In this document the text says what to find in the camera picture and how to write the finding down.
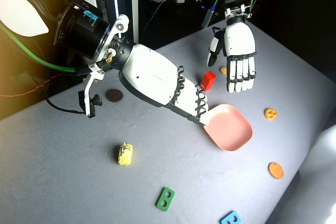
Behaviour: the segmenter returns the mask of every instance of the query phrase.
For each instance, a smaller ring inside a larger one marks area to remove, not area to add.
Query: yellow toy car
[[[133,145],[124,143],[120,146],[118,164],[130,165],[132,161]]]

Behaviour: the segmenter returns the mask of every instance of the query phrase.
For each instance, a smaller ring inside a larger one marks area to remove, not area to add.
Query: screw
[[[124,30],[124,26],[121,25],[121,24],[119,24],[119,25],[117,26],[117,28],[118,28],[119,31],[123,31],[123,30]]]

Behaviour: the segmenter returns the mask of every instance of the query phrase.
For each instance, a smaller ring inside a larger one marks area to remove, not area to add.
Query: blue label
[[[97,19],[98,19],[98,17],[97,17],[95,14],[93,14],[92,12],[89,12],[88,10],[85,10],[85,11],[84,11],[84,14],[85,14],[86,16],[92,18],[93,20],[97,20]]]

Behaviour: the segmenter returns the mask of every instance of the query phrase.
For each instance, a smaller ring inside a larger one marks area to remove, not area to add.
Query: blue tape
[[[236,211],[231,212],[223,220],[220,221],[221,224],[239,224],[241,219]]]
[[[92,12],[90,12],[90,11],[88,11],[88,10],[85,10],[85,11],[84,11],[84,14],[85,14],[86,16],[92,18],[93,20],[97,20],[97,19],[98,19],[98,17],[97,17],[95,14],[93,14]]]

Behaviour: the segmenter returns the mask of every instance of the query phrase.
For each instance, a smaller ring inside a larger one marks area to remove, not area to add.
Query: pink plate
[[[210,123],[204,129],[219,148],[235,151],[251,139],[252,127],[235,107],[221,104],[208,113]]]

